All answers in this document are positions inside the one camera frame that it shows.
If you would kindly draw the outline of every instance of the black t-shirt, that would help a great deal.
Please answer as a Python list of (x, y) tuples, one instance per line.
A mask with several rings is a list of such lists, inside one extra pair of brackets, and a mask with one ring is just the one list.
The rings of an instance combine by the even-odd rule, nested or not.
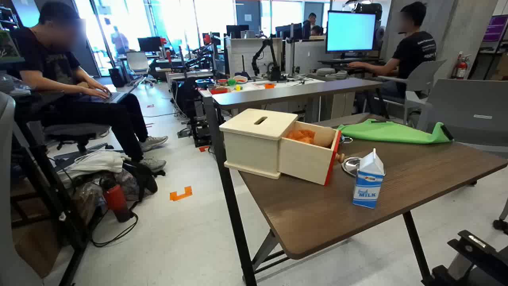
[(12, 30), (12, 39), (19, 53), (25, 58), (20, 69), (39, 69), (44, 77), (77, 84), (76, 69), (79, 61), (68, 49), (49, 49), (41, 44), (30, 28)]
[(435, 60), (436, 42), (427, 31), (416, 31), (401, 39), (393, 52), (398, 58), (398, 77), (408, 77), (409, 73), (425, 60)]

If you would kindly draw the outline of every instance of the brown table top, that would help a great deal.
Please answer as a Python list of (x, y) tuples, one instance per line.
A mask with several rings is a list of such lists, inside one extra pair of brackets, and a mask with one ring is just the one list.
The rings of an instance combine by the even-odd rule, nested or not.
[(371, 90), (377, 88), (381, 80), (368, 80), (360, 77), (346, 77), (338, 80), (325, 80), (316, 84), (290, 85), (290, 87), (274, 87), (271, 90), (244, 90), (244, 92), (228, 92), (222, 95), (214, 95), (212, 98), (220, 106), (239, 106), (249, 103), (268, 103), (281, 101), (293, 96), (308, 96), (308, 95), (330, 95), (336, 92), (357, 92), (357, 90)]
[(352, 204), (354, 177), (343, 173), (339, 165), (335, 165), (330, 185), (290, 176), (268, 179), (241, 173), (289, 257), (312, 254), (508, 163), (506, 158), (458, 142), (416, 146), (354, 141), (344, 146), (344, 152), (365, 155), (373, 146), (385, 168), (374, 209)]

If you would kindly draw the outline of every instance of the jeans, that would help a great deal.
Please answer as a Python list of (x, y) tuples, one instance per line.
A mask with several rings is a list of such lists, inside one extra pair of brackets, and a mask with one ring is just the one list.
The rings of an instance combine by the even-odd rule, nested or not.
[(85, 95), (66, 95), (52, 101), (41, 115), (43, 125), (96, 123), (109, 125), (123, 152), (139, 162), (147, 130), (133, 93), (123, 95), (117, 103), (104, 103)]

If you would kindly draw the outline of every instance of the green cloth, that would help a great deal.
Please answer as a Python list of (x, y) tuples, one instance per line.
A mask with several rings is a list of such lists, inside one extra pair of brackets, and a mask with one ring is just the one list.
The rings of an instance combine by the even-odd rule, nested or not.
[(416, 130), (395, 122), (376, 122), (363, 120), (360, 123), (339, 125), (338, 130), (344, 136), (366, 141), (390, 141), (390, 142), (408, 142), (408, 144), (441, 144), (447, 142), (449, 138), (443, 131), (443, 123), (438, 122), (431, 133)]

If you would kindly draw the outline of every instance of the shoe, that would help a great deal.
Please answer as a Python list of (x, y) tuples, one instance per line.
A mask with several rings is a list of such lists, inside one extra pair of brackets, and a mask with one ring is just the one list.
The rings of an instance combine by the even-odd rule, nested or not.
[(141, 142), (141, 150), (147, 152), (150, 149), (160, 147), (165, 141), (168, 141), (168, 136), (147, 136), (146, 141)]
[(143, 158), (141, 163), (146, 165), (152, 173), (160, 171), (165, 166), (165, 160)]

